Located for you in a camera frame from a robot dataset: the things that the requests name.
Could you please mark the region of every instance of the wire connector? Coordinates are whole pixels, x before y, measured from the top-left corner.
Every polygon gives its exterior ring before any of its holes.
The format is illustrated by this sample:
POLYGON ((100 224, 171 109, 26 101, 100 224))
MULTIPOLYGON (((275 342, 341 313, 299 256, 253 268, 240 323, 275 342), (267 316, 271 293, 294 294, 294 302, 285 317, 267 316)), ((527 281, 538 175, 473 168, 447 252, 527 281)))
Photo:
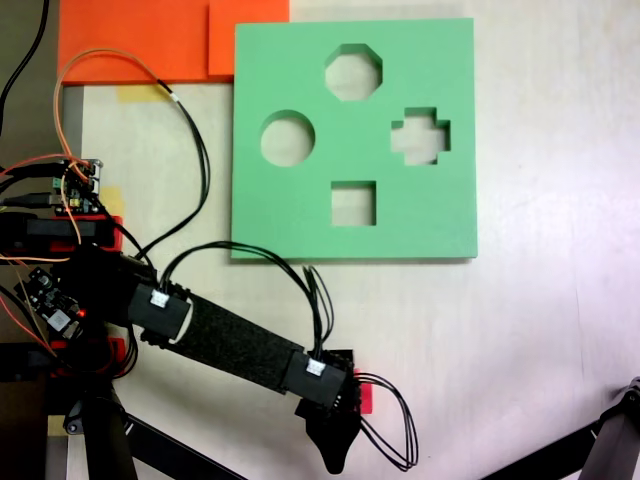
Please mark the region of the wire connector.
POLYGON ((149 302, 156 307, 166 308, 169 302, 169 295, 159 290, 154 290, 151 292, 151 300, 149 300, 149 302))
POLYGON ((316 377, 319 377, 322 375, 322 372, 324 372, 324 369, 326 367, 326 364, 310 358, 309 363, 307 363, 307 372, 315 375, 316 377))

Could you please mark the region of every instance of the orange foam board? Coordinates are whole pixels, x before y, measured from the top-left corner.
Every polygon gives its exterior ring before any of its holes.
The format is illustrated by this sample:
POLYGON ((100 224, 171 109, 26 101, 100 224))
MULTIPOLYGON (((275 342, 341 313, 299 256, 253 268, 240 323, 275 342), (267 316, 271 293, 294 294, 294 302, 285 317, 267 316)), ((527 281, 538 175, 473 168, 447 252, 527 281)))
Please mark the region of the orange foam board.
MULTIPOLYGON (((119 48, 170 83, 208 78, 210 0, 60 0, 58 70, 89 48, 119 48)), ((99 56, 80 61, 65 84, 151 80, 134 63, 99 56)))
POLYGON ((209 77, 232 82, 236 25, 289 22, 289 0, 211 0, 209 6, 209 77))

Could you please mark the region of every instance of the black wire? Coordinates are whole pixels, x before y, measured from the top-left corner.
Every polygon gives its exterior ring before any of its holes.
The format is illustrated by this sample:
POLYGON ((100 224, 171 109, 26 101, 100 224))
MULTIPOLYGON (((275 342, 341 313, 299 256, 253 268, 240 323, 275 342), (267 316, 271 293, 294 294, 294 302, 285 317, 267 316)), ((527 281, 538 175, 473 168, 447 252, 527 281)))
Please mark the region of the black wire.
POLYGON ((0 183, 0 194, 4 193, 4 191, 9 188, 11 185, 15 185, 16 183, 24 180, 24 178, 20 177, 12 177, 4 182, 0 183))
POLYGON ((2 136, 2 125, 4 122, 4 104, 7 101, 7 97, 9 96, 9 90, 18 79, 24 68, 27 66, 33 55, 36 53, 38 46, 40 45, 40 41, 42 40, 42 36, 44 35, 45 28, 47 27, 47 17, 49 15, 49 0, 44 0, 42 2, 42 16, 40 17, 40 27, 38 27, 38 33, 36 34, 36 38, 31 45, 31 48, 25 55, 25 57, 20 62, 20 65, 13 72, 7 84, 4 86, 2 90, 2 94, 0 94, 0 136, 2 136))
MULTIPOLYGON (((141 252, 142 251, 142 247, 140 246, 140 243, 138 243, 136 238, 131 234, 131 232, 129 232, 129 230, 127 230, 124 227, 124 225, 121 225, 120 223, 118 223, 116 221, 115 218, 113 218, 113 216, 109 213, 109 211, 104 206, 104 204, 100 201, 98 196, 95 193, 89 193, 87 196, 88 196, 88 199, 89 199, 89 202, 91 203, 91 205, 93 205, 94 207, 97 207, 98 208, 98 212, 101 213, 102 215, 104 215, 105 217, 107 217, 109 222, 116 229, 118 229, 125 236, 125 238, 127 240, 129 240, 131 242, 131 244, 138 250, 138 252, 141 252)), ((143 255, 142 258, 144 258, 144 260, 147 262, 147 265, 149 265, 149 267, 151 267, 151 269, 155 271, 155 267, 153 266, 153 263, 151 262, 151 259, 146 254, 143 255)))
MULTIPOLYGON (((322 321, 320 317, 320 311, 318 308, 317 288, 314 289, 308 286, 305 283, 305 281, 302 280, 302 278, 300 278, 300 276, 296 273, 296 271, 291 267, 291 265, 289 265, 283 258, 279 257, 275 253, 265 248, 256 247, 253 245, 247 245, 244 243, 230 242, 230 241, 210 242, 204 245, 199 245, 199 246, 190 248, 189 250, 186 250, 185 252, 178 255, 169 263, 165 271, 162 273, 162 276, 160 277, 160 289, 163 290, 165 293, 167 292, 169 283, 171 280, 171 275, 173 275, 173 272, 175 271, 175 269, 178 267, 178 265, 180 265, 180 263, 185 258, 187 258, 192 253, 198 252, 200 250, 213 249, 213 248, 221 248, 226 250, 235 250, 239 252, 251 253, 253 255, 269 260, 271 263, 279 266, 295 282, 295 284, 298 285, 298 287, 304 292, 305 296, 307 297, 307 300, 309 301, 309 305, 311 306, 311 312, 313 317, 313 332, 314 332, 314 345, 313 345, 312 356, 316 359, 319 358, 322 351, 322 321)), ((308 280, 306 269, 303 269, 303 271, 305 272, 305 277, 308 280)))
MULTIPOLYGON (((164 83, 162 80, 158 80, 158 84, 162 88, 164 88, 167 91, 167 93, 169 94, 173 93, 173 90, 171 90, 171 88, 169 88, 169 86, 166 83, 164 83)), ((180 111, 182 112, 185 119, 187 120, 187 123, 189 124, 189 128, 191 129, 191 134, 193 135, 193 139, 196 144, 196 148, 198 150, 198 160, 199 160, 199 166, 200 166, 200 179, 201 179, 200 200, 198 201, 198 205, 196 209, 192 213, 190 213, 184 220, 182 220, 176 226, 169 229, 166 233, 160 235, 158 238, 156 238, 151 243, 149 243, 146 247, 144 247, 136 255, 136 258, 138 260, 141 259, 146 254, 148 254, 149 251, 151 251, 151 249, 154 248, 156 245, 158 245, 160 242, 166 240, 171 235, 179 232, 184 227, 186 227, 191 222, 191 220, 193 220, 196 217, 196 215, 200 213, 209 196, 209 190, 211 187, 211 163, 209 161, 209 153, 207 152, 207 147, 204 144, 204 140, 200 135, 200 131, 198 130, 197 125, 193 121, 193 118, 191 118, 191 115, 189 114, 187 109, 184 107, 184 105, 182 105, 182 102, 177 101, 176 104, 180 108, 180 111)))
POLYGON ((324 310, 325 316, 327 318, 327 331, 325 332, 324 336, 322 337, 322 343, 324 344, 324 342, 327 341, 327 339, 329 338, 329 336, 331 335, 331 332, 333 332, 333 326, 335 325, 335 310, 333 308, 333 301, 331 300, 331 295, 329 295, 329 290, 327 289, 326 284, 324 283, 324 280, 322 279, 322 276, 320 275, 320 272, 318 272, 318 270, 316 270, 316 267, 314 266, 310 266, 308 267, 309 270, 311 271, 311 273, 318 279, 320 280, 320 285, 322 285, 322 291, 320 290, 320 288, 317 287, 317 282, 316 283, 316 288, 318 290, 318 297, 320 298, 320 301, 322 302, 322 308, 324 310))
POLYGON ((371 441, 373 446, 399 470, 406 472, 412 467, 416 466, 418 464, 420 453, 418 445, 418 432, 416 430, 411 410, 409 410, 409 406, 407 405, 407 402, 405 401, 402 394, 391 382, 379 375, 375 375, 373 373, 356 373, 354 375, 354 378, 360 384, 371 384, 385 388, 396 397, 398 403, 400 404, 400 409, 402 410, 402 416, 404 420, 405 453, 401 454, 400 452, 398 452, 393 446, 389 444, 389 442, 387 442, 382 437, 382 435, 378 433, 378 431, 364 417, 362 417, 361 427, 364 434, 371 441))

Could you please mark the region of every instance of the green foam board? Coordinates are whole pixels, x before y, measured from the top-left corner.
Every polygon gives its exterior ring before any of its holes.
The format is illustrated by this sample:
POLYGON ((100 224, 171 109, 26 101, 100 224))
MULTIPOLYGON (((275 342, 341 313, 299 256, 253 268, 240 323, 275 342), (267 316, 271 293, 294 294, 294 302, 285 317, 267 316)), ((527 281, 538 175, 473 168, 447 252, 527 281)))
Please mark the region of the green foam board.
POLYGON ((232 196, 233 240, 285 258, 475 257, 473 21, 238 25, 232 196), (354 51, 381 63, 382 83, 344 101, 327 88, 325 68, 354 51), (264 129, 283 112, 315 133, 308 158, 292 167, 261 151, 264 129), (391 150, 392 128, 412 112, 449 127, 435 164, 409 166, 391 150), (333 225, 336 185, 375 185, 375 225, 333 225))

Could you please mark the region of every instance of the cross-shaped hole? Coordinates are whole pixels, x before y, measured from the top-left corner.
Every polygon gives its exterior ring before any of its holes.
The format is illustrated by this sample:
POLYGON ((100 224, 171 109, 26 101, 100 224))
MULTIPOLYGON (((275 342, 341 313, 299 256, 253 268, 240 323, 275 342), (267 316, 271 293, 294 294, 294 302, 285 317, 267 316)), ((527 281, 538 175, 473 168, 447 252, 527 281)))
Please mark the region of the cross-shaped hole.
POLYGON ((435 108, 407 108, 404 120, 391 122, 391 151, 404 153, 405 165, 436 165, 449 150, 449 122, 435 108))

